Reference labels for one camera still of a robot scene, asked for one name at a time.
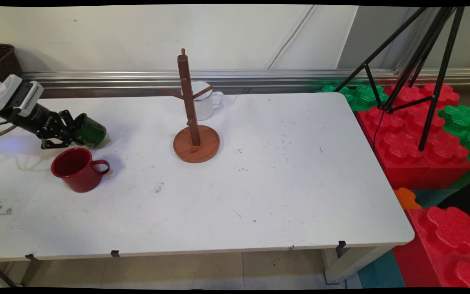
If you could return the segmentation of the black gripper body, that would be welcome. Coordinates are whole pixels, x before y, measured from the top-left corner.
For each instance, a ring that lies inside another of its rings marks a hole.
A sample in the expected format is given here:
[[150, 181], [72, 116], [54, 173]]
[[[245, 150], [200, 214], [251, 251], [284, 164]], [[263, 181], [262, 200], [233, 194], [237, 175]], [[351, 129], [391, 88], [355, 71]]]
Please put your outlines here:
[[31, 114], [26, 117], [15, 115], [10, 123], [35, 134], [39, 139], [41, 135], [46, 138], [73, 135], [73, 129], [60, 128], [60, 117], [57, 112], [50, 111], [41, 104], [36, 104]]

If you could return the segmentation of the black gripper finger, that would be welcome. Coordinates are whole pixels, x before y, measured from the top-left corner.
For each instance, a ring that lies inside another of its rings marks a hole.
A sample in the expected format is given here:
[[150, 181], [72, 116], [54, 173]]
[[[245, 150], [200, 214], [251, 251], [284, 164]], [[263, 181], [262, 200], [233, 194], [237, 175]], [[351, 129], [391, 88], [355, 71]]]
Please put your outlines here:
[[41, 135], [41, 149], [59, 149], [67, 148], [70, 145], [84, 146], [81, 139], [75, 138], [73, 135], [61, 135], [54, 138], [46, 138]]
[[81, 114], [73, 117], [68, 110], [58, 112], [60, 117], [61, 129], [80, 129], [81, 128]]

